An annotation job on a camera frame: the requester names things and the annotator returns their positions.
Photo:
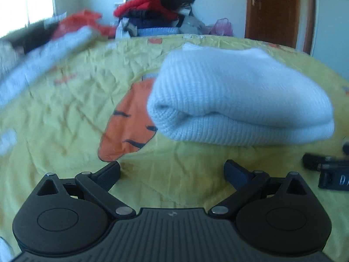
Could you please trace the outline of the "red garment on pile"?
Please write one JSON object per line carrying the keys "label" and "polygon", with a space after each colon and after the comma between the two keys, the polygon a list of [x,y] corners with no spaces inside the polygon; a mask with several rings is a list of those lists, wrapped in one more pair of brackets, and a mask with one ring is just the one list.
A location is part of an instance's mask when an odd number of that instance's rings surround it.
{"label": "red garment on pile", "polygon": [[114,17],[122,17],[129,10],[147,10],[161,13],[170,21],[178,19],[178,14],[162,6],[161,0],[128,0],[118,6],[114,12]]}

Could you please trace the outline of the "orange red plastic bag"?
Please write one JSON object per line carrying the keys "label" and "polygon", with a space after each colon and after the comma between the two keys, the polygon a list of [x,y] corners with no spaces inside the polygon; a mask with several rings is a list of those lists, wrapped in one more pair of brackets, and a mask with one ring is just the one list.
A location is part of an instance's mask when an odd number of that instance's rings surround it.
{"label": "orange red plastic bag", "polygon": [[51,36],[52,40],[56,40],[66,35],[80,30],[82,27],[88,26],[100,32],[103,36],[114,38],[116,34],[115,26],[104,26],[99,23],[102,14],[90,10],[83,10],[64,18],[59,22],[58,27]]}

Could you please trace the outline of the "black clothing by window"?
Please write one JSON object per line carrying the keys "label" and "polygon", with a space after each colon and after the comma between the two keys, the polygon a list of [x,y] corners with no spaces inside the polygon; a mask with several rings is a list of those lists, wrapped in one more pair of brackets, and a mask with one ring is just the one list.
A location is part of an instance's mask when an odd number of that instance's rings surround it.
{"label": "black clothing by window", "polygon": [[34,26],[29,29],[27,33],[21,34],[19,37],[14,38],[10,43],[14,48],[23,49],[23,53],[27,54],[32,50],[43,46],[48,43],[55,30],[58,28],[59,22],[49,24],[45,26],[44,24],[39,26]]}

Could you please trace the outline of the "yellow carrot print bedsheet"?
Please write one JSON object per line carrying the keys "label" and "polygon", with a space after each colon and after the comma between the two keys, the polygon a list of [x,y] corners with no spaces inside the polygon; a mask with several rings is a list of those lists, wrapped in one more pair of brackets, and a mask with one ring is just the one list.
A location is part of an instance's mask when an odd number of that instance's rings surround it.
{"label": "yellow carrot print bedsheet", "polygon": [[324,249],[334,261],[348,260],[348,193],[318,187],[318,174],[305,170],[305,153],[342,156],[348,140],[348,82],[306,53],[232,37],[165,36],[120,41],[97,39],[66,58],[1,111],[1,133],[17,142],[1,157],[1,237],[20,252],[12,222],[41,178],[55,172],[72,178],[104,166],[98,148],[109,118],[129,87],[156,72],[168,52],[185,43],[224,49],[260,48],[319,84],[331,98],[335,133],[326,141],[281,147],[229,147],[176,142],[162,134],[136,153],[120,158],[122,175],[111,193],[134,209],[210,208],[233,193],[222,177],[232,159],[251,170],[283,177],[299,172],[332,221]]}

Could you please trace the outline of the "white wardrobe with flowers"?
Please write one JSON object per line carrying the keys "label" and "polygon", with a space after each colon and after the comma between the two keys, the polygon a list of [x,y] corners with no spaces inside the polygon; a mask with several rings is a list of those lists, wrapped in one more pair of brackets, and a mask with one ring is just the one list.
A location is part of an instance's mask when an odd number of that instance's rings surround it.
{"label": "white wardrobe with flowers", "polygon": [[348,0],[315,0],[311,55],[348,79]]}

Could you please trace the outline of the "dark navy garment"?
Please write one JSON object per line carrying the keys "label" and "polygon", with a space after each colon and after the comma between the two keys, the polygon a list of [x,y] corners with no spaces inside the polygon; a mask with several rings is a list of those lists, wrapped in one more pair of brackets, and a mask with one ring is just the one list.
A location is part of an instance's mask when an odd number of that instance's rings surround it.
{"label": "dark navy garment", "polygon": [[161,12],[152,10],[128,10],[123,16],[137,29],[175,27],[178,18],[174,21],[166,18]]}

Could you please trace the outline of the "white patterned cloth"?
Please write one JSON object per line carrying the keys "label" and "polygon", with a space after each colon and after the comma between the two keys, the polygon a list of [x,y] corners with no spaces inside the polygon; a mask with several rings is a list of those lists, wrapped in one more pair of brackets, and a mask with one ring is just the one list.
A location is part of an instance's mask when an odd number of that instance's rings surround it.
{"label": "white patterned cloth", "polygon": [[1,108],[38,77],[100,36],[100,32],[85,26],[29,52],[24,60],[1,80]]}

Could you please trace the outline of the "bright window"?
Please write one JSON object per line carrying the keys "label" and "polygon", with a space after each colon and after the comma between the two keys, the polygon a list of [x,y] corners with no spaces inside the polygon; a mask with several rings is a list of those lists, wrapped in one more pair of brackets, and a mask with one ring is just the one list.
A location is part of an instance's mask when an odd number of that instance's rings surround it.
{"label": "bright window", "polygon": [[54,0],[1,0],[1,37],[54,16]]}

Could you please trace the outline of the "brown wooden door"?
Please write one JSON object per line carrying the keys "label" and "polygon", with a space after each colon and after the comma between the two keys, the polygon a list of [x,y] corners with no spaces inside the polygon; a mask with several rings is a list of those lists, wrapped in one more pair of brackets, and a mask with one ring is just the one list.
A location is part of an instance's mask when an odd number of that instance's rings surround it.
{"label": "brown wooden door", "polygon": [[316,0],[247,0],[245,38],[311,53]]}

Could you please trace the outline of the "white knit sweater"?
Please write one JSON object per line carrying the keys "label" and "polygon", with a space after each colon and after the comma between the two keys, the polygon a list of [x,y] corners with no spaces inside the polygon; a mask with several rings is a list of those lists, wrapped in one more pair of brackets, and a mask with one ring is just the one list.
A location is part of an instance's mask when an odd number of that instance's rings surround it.
{"label": "white knit sweater", "polygon": [[331,138],[335,129],[326,92],[259,48],[184,44],[164,59],[147,111],[176,141],[305,144]]}

